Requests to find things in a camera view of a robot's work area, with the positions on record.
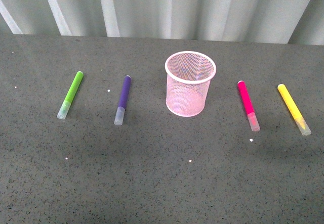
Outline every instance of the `gray countertop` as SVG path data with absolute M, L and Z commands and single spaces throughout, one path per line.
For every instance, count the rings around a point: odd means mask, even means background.
M 190 118 L 165 104 L 165 60 L 184 50 L 217 66 L 205 109 Z M 78 70 L 84 79 L 59 120 Z M 2 34 L 0 223 L 324 223 L 323 74 L 320 46 Z

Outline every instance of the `marker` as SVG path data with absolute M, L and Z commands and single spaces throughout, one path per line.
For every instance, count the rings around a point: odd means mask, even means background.
M 77 91 L 78 87 L 80 86 L 82 78 L 83 78 L 83 73 L 81 71 L 78 71 L 75 75 L 75 78 L 71 84 L 69 91 L 67 92 L 67 95 L 63 101 L 61 108 L 60 108 L 60 111 L 57 114 L 57 117 L 59 119 L 65 119 L 67 112 L 69 111 L 72 101 L 74 99 L 74 96 L 76 94 L 76 91 Z
M 242 101 L 245 107 L 245 111 L 247 113 L 248 119 L 249 119 L 249 123 L 250 123 L 250 127 L 252 131 L 259 131 L 260 130 L 260 126 L 257 120 L 257 117 L 255 115 L 254 112 L 254 108 L 248 93 L 248 89 L 245 85 L 244 81 L 239 81 L 237 83 L 238 86 L 238 90 L 239 93 L 241 94 L 242 97 Z
M 278 85 L 279 93 L 281 94 L 284 102 L 286 103 L 290 113 L 292 114 L 300 132 L 303 136 L 308 136 L 312 132 L 310 131 L 308 125 L 306 124 L 306 121 L 304 120 L 302 114 L 300 113 L 299 109 L 297 108 L 292 96 L 290 96 L 290 93 L 288 92 L 286 86 L 284 84 Z
M 131 88 L 131 81 L 132 81 L 132 79 L 130 76 L 128 76 L 128 75 L 125 76 L 123 88 L 121 89 L 120 99 L 119 99 L 118 108 L 117 108 L 117 112 L 116 112 L 116 117 L 115 117 L 115 122 L 114 122 L 115 125 L 123 124 L 128 93 L 130 92 L 130 88 Z

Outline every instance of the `pen holder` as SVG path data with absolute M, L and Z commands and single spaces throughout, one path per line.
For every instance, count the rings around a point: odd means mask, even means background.
M 205 107 L 210 80 L 216 74 L 216 65 L 199 52 L 183 51 L 171 55 L 165 64 L 168 109 L 176 115 L 190 117 Z

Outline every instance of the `green marker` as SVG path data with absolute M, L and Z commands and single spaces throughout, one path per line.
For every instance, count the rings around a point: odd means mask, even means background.
M 76 94 L 76 91 L 77 91 L 78 87 L 80 86 L 82 78 L 83 78 L 83 72 L 78 71 L 75 75 L 75 78 L 72 82 L 72 85 L 71 85 L 69 91 L 67 92 L 64 102 L 60 108 L 60 111 L 57 114 L 57 117 L 59 119 L 65 119 L 67 112 L 69 111 L 72 101 L 74 99 L 74 96 Z

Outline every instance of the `purple marker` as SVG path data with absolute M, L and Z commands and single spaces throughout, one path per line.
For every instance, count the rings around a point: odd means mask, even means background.
M 131 81 L 132 81 L 132 79 L 130 76 L 128 76 L 128 75 L 125 76 L 123 88 L 121 89 L 120 99 L 119 99 L 118 108 L 117 108 L 117 112 L 116 112 L 116 117 L 115 117 L 115 122 L 114 122 L 115 125 L 123 124 L 128 93 L 130 92 L 130 87 L 131 87 Z

